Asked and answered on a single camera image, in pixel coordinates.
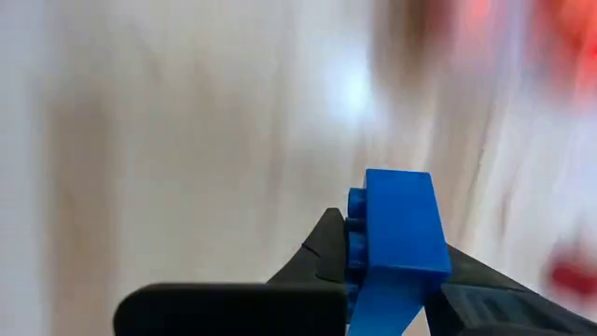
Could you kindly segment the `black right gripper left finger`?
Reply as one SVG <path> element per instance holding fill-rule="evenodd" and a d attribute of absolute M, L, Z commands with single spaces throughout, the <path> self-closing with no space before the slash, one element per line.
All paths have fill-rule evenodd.
<path fill-rule="evenodd" d="M 265 283 L 157 283 L 114 313 L 116 336 L 342 335 L 344 218 L 327 208 L 290 260 Z"/>

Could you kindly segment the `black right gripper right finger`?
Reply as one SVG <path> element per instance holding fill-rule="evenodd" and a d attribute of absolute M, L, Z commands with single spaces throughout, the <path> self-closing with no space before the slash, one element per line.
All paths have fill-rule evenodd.
<path fill-rule="evenodd" d="M 596 324 L 449 246 L 451 276 L 424 305 L 431 336 L 596 336 Z"/>

